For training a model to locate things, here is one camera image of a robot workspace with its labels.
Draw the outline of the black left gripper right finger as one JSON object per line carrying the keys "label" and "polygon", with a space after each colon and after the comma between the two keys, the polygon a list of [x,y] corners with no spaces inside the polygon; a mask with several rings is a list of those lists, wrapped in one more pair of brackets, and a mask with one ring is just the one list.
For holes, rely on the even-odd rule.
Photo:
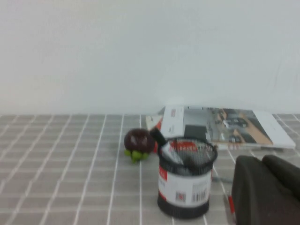
{"label": "black left gripper right finger", "polygon": [[300,198],[299,167],[274,155],[264,156],[262,162],[285,188],[289,189],[297,199]]}

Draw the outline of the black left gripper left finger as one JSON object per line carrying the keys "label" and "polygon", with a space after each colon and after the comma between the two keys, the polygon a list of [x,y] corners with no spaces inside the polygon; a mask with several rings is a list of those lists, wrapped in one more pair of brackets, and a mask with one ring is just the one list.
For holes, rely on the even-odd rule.
{"label": "black left gripper left finger", "polygon": [[231,194],[238,225],[300,223],[300,199],[282,185],[262,159],[236,158]]}

